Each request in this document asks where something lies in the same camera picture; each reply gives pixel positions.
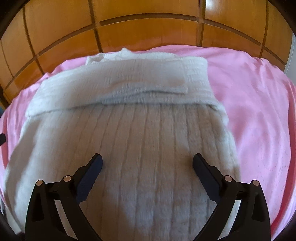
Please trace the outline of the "white knitted sweater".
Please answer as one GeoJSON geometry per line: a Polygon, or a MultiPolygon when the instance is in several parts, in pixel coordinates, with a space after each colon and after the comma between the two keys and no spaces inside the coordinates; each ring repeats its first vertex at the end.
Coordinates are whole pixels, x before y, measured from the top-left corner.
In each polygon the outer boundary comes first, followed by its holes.
{"type": "Polygon", "coordinates": [[[88,163],[103,168],[82,209],[103,240],[192,240],[215,208],[194,169],[200,153],[239,178],[228,116],[202,57],[127,49],[44,80],[5,174],[21,229],[37,180],[56,182],[88,163]]]}

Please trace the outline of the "wooden wardrobe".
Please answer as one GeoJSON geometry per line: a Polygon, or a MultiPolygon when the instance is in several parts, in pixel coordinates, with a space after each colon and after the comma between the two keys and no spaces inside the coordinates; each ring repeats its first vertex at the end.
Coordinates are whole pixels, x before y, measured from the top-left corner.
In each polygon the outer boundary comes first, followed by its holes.
{"type": "Polygon", "coordinates": [[[1,105],[68,59],[224,47],[288,71],[295,20],[277,1],[1,1],[1,105]]]}

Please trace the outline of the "pink bed sheet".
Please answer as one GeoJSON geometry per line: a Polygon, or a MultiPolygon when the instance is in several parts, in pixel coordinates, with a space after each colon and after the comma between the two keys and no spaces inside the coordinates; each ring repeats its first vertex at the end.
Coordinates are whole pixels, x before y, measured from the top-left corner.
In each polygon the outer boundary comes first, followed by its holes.
{"type": "Polygon", "coordinates": [[[243,182],[262,184],[276,239],[295,213],[295,86],[266,58],[227,48],[167,45],[153,49],[208,61],[215,97],[229,116],[243,182]]]}

